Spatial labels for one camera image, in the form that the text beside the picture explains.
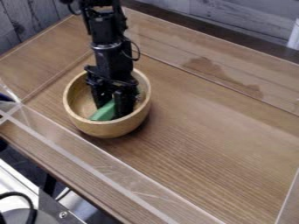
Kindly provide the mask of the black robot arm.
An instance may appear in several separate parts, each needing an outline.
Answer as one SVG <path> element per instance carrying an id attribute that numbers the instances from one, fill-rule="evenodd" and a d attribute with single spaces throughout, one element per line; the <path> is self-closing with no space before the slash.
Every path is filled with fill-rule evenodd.
<path id="1" fill-rule="evenodd" d="M 96 65 L 87 65 L 90 86 L 98 110 L 91 121 L 111 121 L 134 112 L 139 82 L 132 75 L 132 42 L 126 37 L 127 17 L 119 0 L 60 0 L 70 12 L 83 17 Z"/>

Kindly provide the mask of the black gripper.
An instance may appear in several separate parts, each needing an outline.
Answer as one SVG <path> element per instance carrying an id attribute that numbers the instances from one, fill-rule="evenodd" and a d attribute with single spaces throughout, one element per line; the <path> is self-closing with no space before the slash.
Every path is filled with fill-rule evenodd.
<path id="1" fill-rule="evenodd" d="M 91 87 L 94 102 L 99 109 L 111 101 L 114 94 L 116 118 L 120 118 L 132 113 L 139 95 L 138 81 L 132 76 L 134 62 L 138 58 L 132 57 L 131 41 L 118 41 L 107 45 L 92 43 L 91 49 L 96 64 L 87 65 L 84 70 L 88 74 L 87 84 Z"/>

